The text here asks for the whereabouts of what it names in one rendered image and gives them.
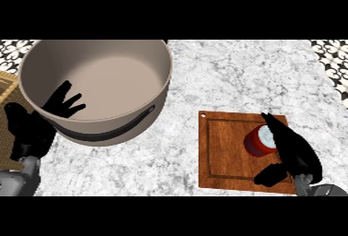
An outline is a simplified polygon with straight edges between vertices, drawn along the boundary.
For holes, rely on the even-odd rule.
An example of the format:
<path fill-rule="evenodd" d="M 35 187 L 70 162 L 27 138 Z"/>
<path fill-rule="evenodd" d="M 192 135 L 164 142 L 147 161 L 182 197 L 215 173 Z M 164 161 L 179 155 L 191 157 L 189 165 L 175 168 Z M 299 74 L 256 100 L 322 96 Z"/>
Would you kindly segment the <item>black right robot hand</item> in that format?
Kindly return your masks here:
<path fill-rule="evenodd" d="M 321 162 L 305 138 L 268 113 L 260 113 L 272 133 L 272 140 L 281 162 L 271 164 L 253 177 L 253 183 L 272 187 L 287 174 L 310 175 L 309 184 L 321 181 Z"/>

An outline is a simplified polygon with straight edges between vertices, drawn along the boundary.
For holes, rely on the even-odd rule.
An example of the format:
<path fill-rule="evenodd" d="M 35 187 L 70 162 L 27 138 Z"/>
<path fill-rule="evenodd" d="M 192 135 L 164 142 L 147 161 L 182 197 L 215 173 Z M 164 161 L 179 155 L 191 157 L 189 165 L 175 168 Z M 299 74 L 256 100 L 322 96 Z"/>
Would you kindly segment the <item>brown wooden cutting board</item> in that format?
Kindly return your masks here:
<path fill-rule="evenodd" d="M 259 113 L 198 111 L 198 187 L 294 194 L 290 175 L 272 187 L 253 183 L 253 176 L 279 163 L 276 153 L 253 157 L 243 146 L 251 129 L 265 123 Z"/>

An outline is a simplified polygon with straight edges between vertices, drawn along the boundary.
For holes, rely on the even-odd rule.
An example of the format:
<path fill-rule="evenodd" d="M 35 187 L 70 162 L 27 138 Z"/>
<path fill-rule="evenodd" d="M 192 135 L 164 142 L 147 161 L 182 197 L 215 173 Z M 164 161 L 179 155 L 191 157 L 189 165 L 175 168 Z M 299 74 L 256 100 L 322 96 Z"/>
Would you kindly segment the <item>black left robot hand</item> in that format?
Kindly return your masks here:
<path fill-rule="evenodd" d="M 69 118 L 85 108 L 85 104 L 73 106 L 80 94 L 69 99 L 64 98 L 70 87 L 70 82 L 64 80 L 42 106 L 45 112 L 61 118 Z M 27 113 L 24 107 L 15 102 L 5 104 L 4 112 L 8 121 L 8 132 L 14 136 L 10 159 L 18 161 L 27 156 L 39 159 L 48 152 L 55 136 L 52 125 L 36 112 Z"/>

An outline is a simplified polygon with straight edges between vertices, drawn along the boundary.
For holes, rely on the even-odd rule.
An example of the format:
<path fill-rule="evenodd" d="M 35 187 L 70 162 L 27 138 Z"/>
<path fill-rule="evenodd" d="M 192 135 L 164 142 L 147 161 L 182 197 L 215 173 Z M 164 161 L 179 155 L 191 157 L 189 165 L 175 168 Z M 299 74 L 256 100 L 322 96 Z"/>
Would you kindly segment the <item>red can with pale lid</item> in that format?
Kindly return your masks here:
<path fill-rule="evenodd" d="M 265 124 L 259 124 L 246 134 L 243 145 L 247 153 L 257 158 L 266 156 L 276 150 L 272 133 Z"/>

